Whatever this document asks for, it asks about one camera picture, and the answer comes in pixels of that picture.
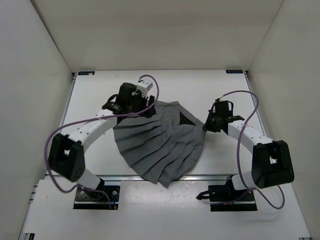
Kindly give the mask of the grey pleated skirt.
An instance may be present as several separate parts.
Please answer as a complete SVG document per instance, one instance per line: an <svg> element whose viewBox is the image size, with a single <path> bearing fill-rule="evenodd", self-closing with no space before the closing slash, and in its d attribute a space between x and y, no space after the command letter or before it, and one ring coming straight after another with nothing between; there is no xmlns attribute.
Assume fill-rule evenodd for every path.
<svg viewBox="0 0 320 240"><path fill-rule="evenodd" d="M192 170L204 148L204 123L179 102L158 101L155 115L122 120L113 129L119 153L140 177L168 188Z"/></svg>

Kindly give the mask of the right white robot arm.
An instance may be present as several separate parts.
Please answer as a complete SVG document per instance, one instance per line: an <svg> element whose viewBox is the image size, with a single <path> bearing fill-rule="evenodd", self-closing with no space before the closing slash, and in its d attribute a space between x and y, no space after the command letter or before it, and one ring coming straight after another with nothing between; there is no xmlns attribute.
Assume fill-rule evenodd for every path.
<svg viewBox="0 0 320 240"><path fill-rule="evenodd" d="M233 110L232 102L216 99L203 128L213 133L224 132L237 140L237 146L245 147L252 155L251 169L227 177L223 185L209 187L197 200L224 197L223 204L231 204L252 190L289 184L295 179L288 144L264 136L248 126L243 117L234 115Z"/></svg>

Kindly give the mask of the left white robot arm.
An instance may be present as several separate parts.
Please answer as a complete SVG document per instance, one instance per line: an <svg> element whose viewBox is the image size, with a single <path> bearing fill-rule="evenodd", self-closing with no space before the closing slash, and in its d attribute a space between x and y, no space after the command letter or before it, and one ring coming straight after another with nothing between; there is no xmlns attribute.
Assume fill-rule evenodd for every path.
<svg viewBox="0 0 320 240"><path fill-rule="evenodd" d="M58 133L53 137L47 157L47 166L82 190L94 201L108 199L105 182L86 168L85 152L104 133L123 119L134 116L150 118L156 113L157 96L148 95L155 85L139 79L137 84L123 83L117 94L112 95L97 115L75 131Z"/></svg>

